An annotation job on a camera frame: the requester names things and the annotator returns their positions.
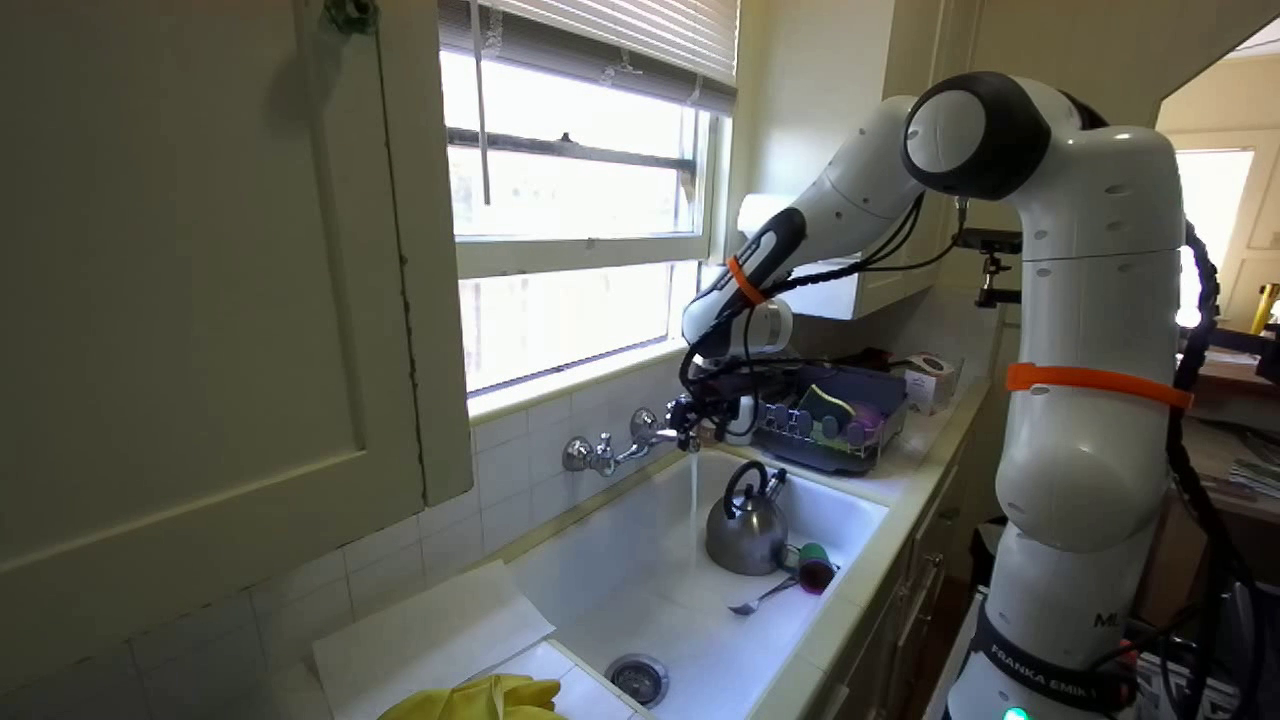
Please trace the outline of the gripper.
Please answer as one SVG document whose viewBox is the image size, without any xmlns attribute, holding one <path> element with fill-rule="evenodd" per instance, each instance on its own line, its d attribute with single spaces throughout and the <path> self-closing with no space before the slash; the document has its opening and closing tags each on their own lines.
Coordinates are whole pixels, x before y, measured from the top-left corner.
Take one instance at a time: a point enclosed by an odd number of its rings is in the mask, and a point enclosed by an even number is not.
<svg viewBox="0 0 1280 720">
<path fill-rule="evenodd" d="M 744 363 L 723 366 L 701 366 L 696 363 L 690 372 L 690 396 L 680 395 L 667 404 L 666 425 L 680 433 L 680 450 L 698 454 L 701 448 L 705 423 L 703 419 L 736 419 L 744 398 L 759 400 L 765 388 L 765 373 Z"/>
</svg>

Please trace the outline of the chrome wall tap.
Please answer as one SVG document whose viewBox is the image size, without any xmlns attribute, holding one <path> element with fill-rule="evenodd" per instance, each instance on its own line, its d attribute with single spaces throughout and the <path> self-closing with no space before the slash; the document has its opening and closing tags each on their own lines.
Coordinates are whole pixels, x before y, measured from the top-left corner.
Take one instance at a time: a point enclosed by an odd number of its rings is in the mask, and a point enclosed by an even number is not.
<svg viewBox="0 0 1280 720">
<path fill-rule="evenodd" d="M 666 414 L 658 416 L 649 407 L 639 407 L 630 419 L 628 429 L 631 445 L 622 454 L 614 454 L 612 434 L 608 432 L 602 432 L 595 442 L 575 436 L 563 447 L 562 468 L 566 471 L 595 471 L 600 477 L 612 477 L 622 465 L 648 456 L 659 445 L 671 443 L 680 450 L 680 433 L 667 428 Z"/>
</svg>

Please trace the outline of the steel kettle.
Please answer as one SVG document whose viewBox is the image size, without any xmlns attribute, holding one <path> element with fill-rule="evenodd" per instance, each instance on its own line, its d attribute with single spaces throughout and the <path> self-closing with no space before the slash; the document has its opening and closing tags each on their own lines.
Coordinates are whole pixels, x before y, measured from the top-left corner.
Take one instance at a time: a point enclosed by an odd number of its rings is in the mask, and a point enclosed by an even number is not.
<svg viewBox="0 0 1280 720">
<path fill-rule="evenodd" d="M 708 512 L 704 547 L 717 566 L 744 577 L 778 571 L 788 552 L 788 519 L 780 495 L 785 469 L 748 461 L 733 470 Z"/>
</svg>

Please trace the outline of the green plate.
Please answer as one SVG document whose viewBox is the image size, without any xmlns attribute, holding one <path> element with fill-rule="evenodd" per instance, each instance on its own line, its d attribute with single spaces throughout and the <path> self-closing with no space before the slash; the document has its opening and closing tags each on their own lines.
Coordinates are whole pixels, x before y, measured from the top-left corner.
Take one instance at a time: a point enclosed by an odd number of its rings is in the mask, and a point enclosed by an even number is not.
<svg viewBox="0 0 1280 720">
<path fill-rule="evenodd" d="M 808 413 L 812 420 L 826 432 L 840 433 L 856 419 L 854 407 L 823 391 L 818 384 L 810 384 L 797 402 L 797 410 Z"/>
</svg>

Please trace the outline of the dish rack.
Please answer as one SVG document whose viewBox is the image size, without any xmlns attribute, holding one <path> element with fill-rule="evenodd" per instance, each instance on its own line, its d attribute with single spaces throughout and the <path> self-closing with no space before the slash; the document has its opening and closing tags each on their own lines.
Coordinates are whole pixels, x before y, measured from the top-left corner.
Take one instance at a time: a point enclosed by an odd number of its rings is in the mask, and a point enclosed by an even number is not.
<svg viewBox="0 0 1280 720">
<path fill-rule="evenodd" d="M 847 404 L 873 404 L 884 415 L 879 443 L 850 447 L 844 432 L 826 432 L 797 402 L 810 384 Z M 842 477 L 870 473 L 905 427 L 908 414 L 904 378 L 852 366 L 800 366 L 792 373 L 781 401 L 762 405 L 753 443 L 777 459 Z"/>
</svg>

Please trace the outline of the metal spoon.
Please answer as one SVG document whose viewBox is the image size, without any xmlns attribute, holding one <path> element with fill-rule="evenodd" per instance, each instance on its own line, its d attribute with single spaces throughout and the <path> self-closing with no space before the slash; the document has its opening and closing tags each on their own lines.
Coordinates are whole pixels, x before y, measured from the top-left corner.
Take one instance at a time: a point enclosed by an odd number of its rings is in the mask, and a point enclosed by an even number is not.
<svg viewBox="0 0 1280 720">
<path fill-rule="evenodd" d="M 797 578 L 796 577 L 788 577 L 787 579 L 783 579 L 782 582 L 780 582 L 778 584 L 771 587 L 768 591 L 760 593 L 758 597 L 755 597 L 753 600 L 749 600 L 749 601 L 742 602 L 742 603 L 736 603 L 736 605 L 728 606 L 728 611 L 731 611 L 736 616 L 749 618 L 753 614 L 758 612 L 759 609 L 760 609 L 760 606 L 767 600 L 771 600 L 771 598 L 776 597 L 777 594 L 783 593 L 783 592 L 794 588 L 796 584 L 797 584 Z"/>
</svg>

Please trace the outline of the green and maroon cup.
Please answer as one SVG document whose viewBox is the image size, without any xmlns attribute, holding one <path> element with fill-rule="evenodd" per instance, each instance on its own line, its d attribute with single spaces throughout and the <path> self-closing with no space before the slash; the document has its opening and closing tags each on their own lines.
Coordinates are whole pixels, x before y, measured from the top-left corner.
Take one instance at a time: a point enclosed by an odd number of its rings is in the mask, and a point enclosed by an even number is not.
<svg viewBox="0 0 1280 720">
<path fill-rule="evenodd" d="M 800 544 L 794 551 L 794 578 L 797 585 L 810 594 L 823 594 L 835 580 L 838 565 L 832 562 L 827 548 L 817 542 Z"/>
</svg>

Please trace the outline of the white box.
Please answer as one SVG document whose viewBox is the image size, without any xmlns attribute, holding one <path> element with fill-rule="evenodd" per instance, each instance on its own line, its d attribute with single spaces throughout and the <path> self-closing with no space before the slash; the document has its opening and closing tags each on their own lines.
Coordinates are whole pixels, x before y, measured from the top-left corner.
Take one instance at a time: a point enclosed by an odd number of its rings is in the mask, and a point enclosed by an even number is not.
<svg viewBox="0 0 1280 720">
<path fill-rule="evenodd" d="M 902 363 L 911 411 L 932 416 L 950 409 L 963 374 L 963 359 L 950 361 L 934 354 L 913 354 Z"/>
</svg>

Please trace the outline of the window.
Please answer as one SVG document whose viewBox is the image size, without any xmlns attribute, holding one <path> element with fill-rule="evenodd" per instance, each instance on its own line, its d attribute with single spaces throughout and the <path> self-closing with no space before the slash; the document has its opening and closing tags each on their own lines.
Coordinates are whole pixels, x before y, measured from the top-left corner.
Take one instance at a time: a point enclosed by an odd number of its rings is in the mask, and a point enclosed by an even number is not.
<svg viewBox="0 0 1280 720">
<path fill-rule="evenodd" d="M 1234 132 L 1175 133 L 1172 142 L 1184 214 L 1217 268 L 1219 323 L 1244 331 L 1251 311 L 1238 292 L 1238 277 L 1274 168 L 1274 149 L 1260 136 Z"/>
<path fill-rule="evenodd" d="M 439 50 L 467 391 L 672 342 L 731 117 Z"/>
</svg>

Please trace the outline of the sink drain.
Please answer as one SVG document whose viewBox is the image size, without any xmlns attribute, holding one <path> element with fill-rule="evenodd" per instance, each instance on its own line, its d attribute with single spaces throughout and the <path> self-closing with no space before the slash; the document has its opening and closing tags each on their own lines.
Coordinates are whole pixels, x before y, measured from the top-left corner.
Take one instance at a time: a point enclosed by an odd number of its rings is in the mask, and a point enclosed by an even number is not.
<svg viewBox="0 0 1280 720">
<path fill-rule="evenodd" d="M 654 708 L 669 691 L 669 673 L 658 659 L 645 653 L 626 653 L 613 660 L 605 679 L 644 708 Z"/>
</svg>

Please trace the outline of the drawer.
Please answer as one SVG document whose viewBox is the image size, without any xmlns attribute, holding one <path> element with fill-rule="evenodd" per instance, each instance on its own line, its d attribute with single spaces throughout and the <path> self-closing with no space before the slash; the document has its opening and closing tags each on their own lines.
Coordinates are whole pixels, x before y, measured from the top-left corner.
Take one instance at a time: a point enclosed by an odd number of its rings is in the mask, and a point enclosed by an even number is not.
<svg viewBox="0 0 1280 720">
<path fill-rule="evenodd" d="M 932 512 L 911 538 L 908 575 L 895 606 L 892 656 L 884 684 L 891 705 L 897 703 L 911 684 L 910 675 L 946 575 L 946 555 L 957 515 L 957 509 Z"/>
</svg>

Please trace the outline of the white paper sheet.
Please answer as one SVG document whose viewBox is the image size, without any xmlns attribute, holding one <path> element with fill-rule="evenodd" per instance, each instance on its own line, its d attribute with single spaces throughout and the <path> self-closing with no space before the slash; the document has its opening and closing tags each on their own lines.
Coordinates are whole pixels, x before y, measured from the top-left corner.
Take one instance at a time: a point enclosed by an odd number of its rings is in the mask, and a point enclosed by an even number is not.
<svg viewBox="0 0 1280 720">
<path fill-rule="evenodd" d="M 412 693 L 458 685 L 554 629 L 494 561 L 315 642 L 314 659 L 334 720 L 376 720 Z"/>
</svg>

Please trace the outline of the yellow rubber glove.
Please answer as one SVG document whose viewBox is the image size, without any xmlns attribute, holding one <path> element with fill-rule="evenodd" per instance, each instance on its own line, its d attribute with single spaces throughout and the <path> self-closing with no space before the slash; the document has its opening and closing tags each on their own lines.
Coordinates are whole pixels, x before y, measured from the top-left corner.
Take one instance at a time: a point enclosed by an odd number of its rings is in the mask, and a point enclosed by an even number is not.
<svg viewBox="0 0 1280 720">
<path fill-rule="evenodd" d="M 490 674 L 452 688 L 416 692 L 378 720 L 568 720 L 556 707 L 558 680 Z"/>
</svg>

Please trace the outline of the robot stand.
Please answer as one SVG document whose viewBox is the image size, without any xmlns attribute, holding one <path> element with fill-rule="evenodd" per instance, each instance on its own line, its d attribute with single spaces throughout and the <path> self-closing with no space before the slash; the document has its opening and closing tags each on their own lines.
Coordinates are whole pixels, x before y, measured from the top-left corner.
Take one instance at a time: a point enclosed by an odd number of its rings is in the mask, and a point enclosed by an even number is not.
<svg viewBox="0 0 1280 720">
<path fill-rule="evenodd" d="M 933 653 L 928 657 L 929 661 L 941 661 L 941 665 L 931 688 L 929 701 L 922 706 L 918 714 L 920 720 L 945 720 L 947 693 L 955 679 L 959 678 L 970 653 L 968 647 L 987 591 L 987 587 L 978 585 L 970 594 L 969 607 L 959 625 L 948 656 L 943 659 L 941 653 Z M 1188 678 L 1187 662 L 1193 659 L 1193 653 L 1194 648 L 1190 642 L 1174 637 L 1166 644 L 1148 648 L 1137 659 L 1135 671 L 1140 685 L 1135 705 L 1138 720 L 1172 720 L 1172 715 L 1169 712 L 1172 702 L 1166 698 L 1161 667 L 1167 666 L 1170 687 L 1175 694 L 1180 696 Z M 1235 680 L 1242 680 L 1245 675 L 1245 656 L 1247 651 L 1239 650 L 1236 646 L 1221 644 L 1215 651 L 1210 679 L 1202 698 L 1199 720 L 1228 720 L 1228 707 L 1224 702 L 1234 698 Z M 1263 661 L 1261 689 L 1257 693 L 1254 708 L 1245 720 L 1280 720 L 1280 656 L 1275 655 L 1272 650 L 1268 651 L 1268 657 Z"/>
</svg>

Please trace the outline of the window blind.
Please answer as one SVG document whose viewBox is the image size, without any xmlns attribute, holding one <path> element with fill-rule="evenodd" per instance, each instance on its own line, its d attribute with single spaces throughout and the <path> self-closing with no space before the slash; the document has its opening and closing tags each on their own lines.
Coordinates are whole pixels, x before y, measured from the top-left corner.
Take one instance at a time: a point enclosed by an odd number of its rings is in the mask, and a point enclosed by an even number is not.
<svg viewBox="0 0 1280 720">
<path fill-rule="evenodd" d="M 443 50 L 731 117 L 742 0 L 436 0 Z"/>
</svg>

